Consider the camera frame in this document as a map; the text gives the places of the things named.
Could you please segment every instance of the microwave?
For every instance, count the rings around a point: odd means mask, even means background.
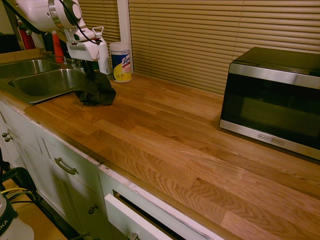
[[[219,126],[320,160],[320,54],[254,47],[235,59]]]

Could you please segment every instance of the yellow label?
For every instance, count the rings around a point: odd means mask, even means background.
[[[122,63],[120,63],[113,69],[113,76],[115,80],[119,82],[129,81],[131,80],[131,71],[125,72],[124,69],[122,68]]]

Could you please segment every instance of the disinfecting wipes canister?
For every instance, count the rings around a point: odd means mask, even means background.
[[[117,83],[131,81],[130,50],[126,42],[110,43],[113,80]]]

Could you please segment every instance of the stainless steel sink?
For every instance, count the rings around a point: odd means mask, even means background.
[[[0,78],[20,78],[59,69],[61,66],[43,59],[0,65]]]
[[[74,69],[59,69],[33,76],[17,78],[8,84],[29,96],[56,96],[73,91],[84,77]]]
[[[72,92],[85,73],[54,56],[0,65],[0,89],[28,104]]]

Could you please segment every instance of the dark rag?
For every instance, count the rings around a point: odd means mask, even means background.
[[[89,72],[75,89],[75,95],[84,105],[111,105],[116,97],[107,75],[101,72]]]

